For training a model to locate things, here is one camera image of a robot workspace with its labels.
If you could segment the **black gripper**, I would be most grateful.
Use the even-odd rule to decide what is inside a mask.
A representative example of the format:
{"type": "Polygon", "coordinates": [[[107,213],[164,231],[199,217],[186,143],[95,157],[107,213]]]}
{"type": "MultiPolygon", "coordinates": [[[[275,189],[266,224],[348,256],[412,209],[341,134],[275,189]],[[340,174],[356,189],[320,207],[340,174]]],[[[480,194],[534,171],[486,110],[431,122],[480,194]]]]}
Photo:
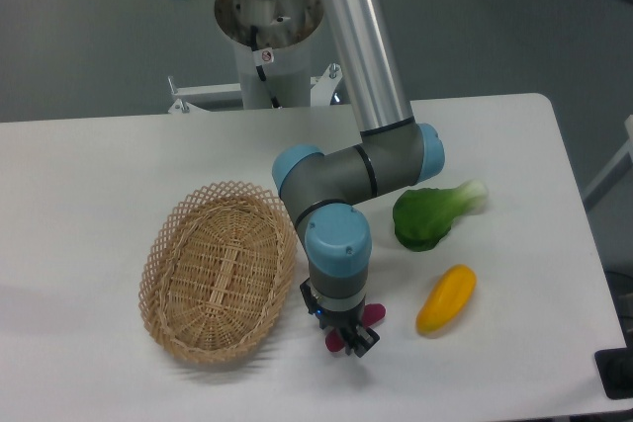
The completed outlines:
{"type": "Polygon", "coordinates": [[[318,320],[319,327],[340,332],[347,356],[363,357],[380,341],[376,331],[362,325],[366,296],[363,290],[350,297],[333,298],[318,292],[306,279],[300,284],[300,292],[308,314],[318,320]]]}

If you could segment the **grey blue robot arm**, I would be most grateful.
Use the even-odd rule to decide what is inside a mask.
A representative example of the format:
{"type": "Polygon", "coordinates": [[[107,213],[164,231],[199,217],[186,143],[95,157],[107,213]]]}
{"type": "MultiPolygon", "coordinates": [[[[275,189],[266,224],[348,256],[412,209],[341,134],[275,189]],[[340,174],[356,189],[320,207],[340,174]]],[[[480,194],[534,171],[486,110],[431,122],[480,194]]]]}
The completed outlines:
{"type": "MultiPolygon", "coordinates": [[[[297,145],[272,168],[309,262],[301,292],[308,312],[362,356],[378,334],[363,319],[372,251],[369,225],[359,203],[437,175],[444,149],[436,130],[418,124],[398,73],[379,0],[316,0],[328,17],[361,142],[324,154],[297,145]]],[[[295,0],[242,0],[233,8],[252,50],[268,47],[264,25],[273,22],[299,35],[295,0]]]]}

